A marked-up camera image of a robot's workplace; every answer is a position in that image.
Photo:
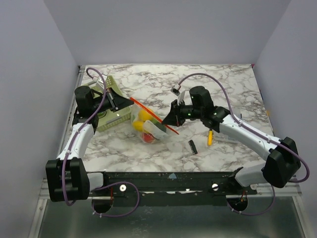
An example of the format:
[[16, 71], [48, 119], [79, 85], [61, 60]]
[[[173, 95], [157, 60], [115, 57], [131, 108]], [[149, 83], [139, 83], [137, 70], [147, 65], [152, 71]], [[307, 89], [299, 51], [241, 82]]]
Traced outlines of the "orange toy fruit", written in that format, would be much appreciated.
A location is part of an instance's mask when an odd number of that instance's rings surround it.
[[152, 115], [149, 114], [147, 111], [145, 110], [140, 110], [138, 113], [138, 119], [140, 121], [147, 121], [147, 120], [151, 120], [152, 119]]

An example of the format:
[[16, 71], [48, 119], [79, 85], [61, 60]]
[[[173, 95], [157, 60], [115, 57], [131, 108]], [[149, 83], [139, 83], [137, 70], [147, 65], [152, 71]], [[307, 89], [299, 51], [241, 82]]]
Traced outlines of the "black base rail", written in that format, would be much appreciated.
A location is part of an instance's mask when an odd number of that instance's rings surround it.
[[227, 197], [255, 195], [250, 187], [232, 184], [230, 172], [106, 172], [104, 188], [91, 192], [94, 201], [115, 207], [225, 206]]

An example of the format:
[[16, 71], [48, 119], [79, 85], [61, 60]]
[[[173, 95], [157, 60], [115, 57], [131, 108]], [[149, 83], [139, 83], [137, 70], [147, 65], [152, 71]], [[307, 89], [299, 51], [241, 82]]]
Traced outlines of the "green plastic basket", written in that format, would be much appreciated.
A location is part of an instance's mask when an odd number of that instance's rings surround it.
[[[103, 77], [105, 79], [106, 85], [108, 88], [112, 88], [117, 94], [123, 96], [120, 88], [118, 87], [115, 79], [111, 75], [104, 75]], [[90, 81], [87, 86], [90, 88], [98, 91], [98, 92], [103, 92], [99, 90], [93, 81]], [[110, 129], [113, 126], [116, 126], [120, 123], [123, 123], [129, 119], [131, 119], [131, 107], [124, 108], [122, 110], [119, 110], [117, 112], [112, 112], [111, 110], [107, 110], [103, 113], [98, 113], [99, 117], [99, 123], [97, 126], [97, 131], [102, 132], [107, 129]]]

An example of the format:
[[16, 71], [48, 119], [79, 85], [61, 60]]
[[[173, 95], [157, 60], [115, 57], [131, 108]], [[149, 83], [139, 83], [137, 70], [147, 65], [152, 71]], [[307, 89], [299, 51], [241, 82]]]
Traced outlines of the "yellow toy lemon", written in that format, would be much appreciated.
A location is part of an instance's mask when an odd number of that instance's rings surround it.
[[136, 131], [144, 132], [145, 131], [144, 123], [145, 123], [144, 121], [136, 120], [132, 123], [132, 126]]

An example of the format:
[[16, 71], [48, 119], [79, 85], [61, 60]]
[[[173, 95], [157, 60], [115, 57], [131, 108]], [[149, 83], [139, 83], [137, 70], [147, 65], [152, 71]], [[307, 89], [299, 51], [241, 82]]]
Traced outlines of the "clear plastic screw box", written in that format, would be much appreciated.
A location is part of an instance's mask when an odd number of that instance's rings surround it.
[[[238, 109], [238, 108], [233, 108], [233, 113], [235, 114], [235, 116], [238, 118], [238, 119], [241, 119], [242, 118], [242, 113], [241, 113], [241, 110]], [[228, 142], [228, 143], [233, 143], [233, 144], [237, 144], [238, 141], [235, 140], [234, 138], [226, 135], [226, 134], [223, 134], [223, 133], [218, 133], [216, 131], [213, 132], [213, 138], [217, 141], [222, 141], [222, 142]]]

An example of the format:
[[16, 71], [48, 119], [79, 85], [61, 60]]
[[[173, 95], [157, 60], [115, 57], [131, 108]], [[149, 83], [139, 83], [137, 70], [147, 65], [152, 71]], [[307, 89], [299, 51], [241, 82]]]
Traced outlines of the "black bit holder strip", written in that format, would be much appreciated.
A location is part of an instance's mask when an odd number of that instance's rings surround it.
[[189, 146], [191, 148], [192, 153], [194, 155], [196, 155], [198, 153], [198, 151], [197, 151], [197, 148], [196, 148], [196, 145], [195, 145], [194, 141], [193, 140], [189, 140], [188, 143], [189, 143]]

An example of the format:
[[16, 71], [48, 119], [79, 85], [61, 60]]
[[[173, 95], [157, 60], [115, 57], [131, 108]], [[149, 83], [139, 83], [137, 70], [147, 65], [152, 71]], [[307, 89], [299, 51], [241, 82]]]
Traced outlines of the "aluminium extrusion rail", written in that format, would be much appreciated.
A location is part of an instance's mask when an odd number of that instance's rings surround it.
[[[300, 189], [299, 184], [297, 183], [287, 183], [284, 188], [275, 188], [275, 196], [276, 197], [293, 197], [293, 196], [301, 196], [302, 192]], [[252, 190], [249, 188], [246, 192], [248, 198], [254, 198], [254, 197], [272, 197], [272, 189], [268, 183], [261, 183], [257, 184], [256, 187], [256, 194], [252, 194]], [[195, 190], [185, 190], [185, 191], [168, 191], [168, 192], [143, 192], [140, 191], [141, 196], [145, 195], [159, 195], [162, 193], [163, 195], [179, 195], [179, 194], [190, 194], [190, 195], [201, 195], [202, 191], [195, 191]], [[47, 179], [43, 179], [42, 185], [40, 188], [40, 194], [38, 196], [39, 199], [50, 199], [49, 195], [49, 189], [48, 189], [48, 183]], [[98, 193], [90, 192], [88, 199], [106, 199], [110, 198], [109, 196], [99, 196]]]

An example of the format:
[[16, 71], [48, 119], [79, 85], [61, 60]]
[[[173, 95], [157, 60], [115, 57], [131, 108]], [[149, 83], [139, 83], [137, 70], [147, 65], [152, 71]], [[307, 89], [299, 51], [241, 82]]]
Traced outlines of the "clear zip top bag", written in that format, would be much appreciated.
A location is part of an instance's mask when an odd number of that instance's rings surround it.
[[162, 124], [162, 119], [153, 110], [143, 105], [133, 97], [131, 106], [131, 125], [136, 135], [145, 143], [153, 144], [166, 140], [169, 136], [179, 133], [168, 125]]

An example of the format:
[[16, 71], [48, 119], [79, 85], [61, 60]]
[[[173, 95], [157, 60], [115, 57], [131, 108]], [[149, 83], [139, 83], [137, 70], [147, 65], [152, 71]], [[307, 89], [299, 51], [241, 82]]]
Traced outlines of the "white toy garlic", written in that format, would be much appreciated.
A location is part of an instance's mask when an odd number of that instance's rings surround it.
[[145, 132], [150, 133], [155, 139], [162, 140], [167, 138], [168, 134], [166, 132], [158, 129], [150, 120], [144, 123]]

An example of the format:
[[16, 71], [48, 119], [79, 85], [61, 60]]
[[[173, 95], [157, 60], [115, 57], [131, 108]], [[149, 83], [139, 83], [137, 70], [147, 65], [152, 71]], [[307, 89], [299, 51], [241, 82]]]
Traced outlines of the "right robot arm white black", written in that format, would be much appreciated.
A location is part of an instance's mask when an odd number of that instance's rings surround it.
[[198, 119], [208, 129], [238, 140], [265, 161], [256, 166], [236, 169], [228, 179], [231, 193], [239, 194], [256, 183], [269, 183], [283, 188], [290, 182], [301, 166], [296, 157], [298, 152], [294, 140], [289, 137], [269, 137], [253, 127], [243, 128], [242, 121], [231, 115], [228, 109], [213, 104], [209, 91], [203, 86], [191, 88], [189, 94], [192, 103], [186, 105], [181, 98], [171, 102], [170, 112], [162, 124], [182, 126], [188, 119]]

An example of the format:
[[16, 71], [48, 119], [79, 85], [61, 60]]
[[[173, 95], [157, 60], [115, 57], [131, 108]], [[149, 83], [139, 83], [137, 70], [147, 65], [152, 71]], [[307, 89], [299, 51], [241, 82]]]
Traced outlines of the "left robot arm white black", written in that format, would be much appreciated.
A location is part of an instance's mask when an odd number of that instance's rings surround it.
[[110, 184], [104, 174], [88, 174], [82, 159], [97, 130], [98, 114], [107, 110], [116, 113], [133, 105], [133, 101], [120, 96], [111, 88], [100, 93], [89, 86], [80, 86], [74, 94], [77, 108], [71, 137], [58, 157], [46, 164], [51, 201], [63, 201], [68, 206], [77, 200], [86, 200], [92, 190], [99, 196], [109, 192]]

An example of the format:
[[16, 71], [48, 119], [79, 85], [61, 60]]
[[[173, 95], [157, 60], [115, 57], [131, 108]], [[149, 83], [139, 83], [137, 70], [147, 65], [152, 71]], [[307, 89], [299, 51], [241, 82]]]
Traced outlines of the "peach toy fruit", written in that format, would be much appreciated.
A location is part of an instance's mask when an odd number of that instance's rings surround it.
[[152, 144], [153, 142], [155, 142], [155, 138], [149, 134], [149, 133], [143, 133], [142, 134], [142, 139], [145, 143], [148, 143], [148, 144]]

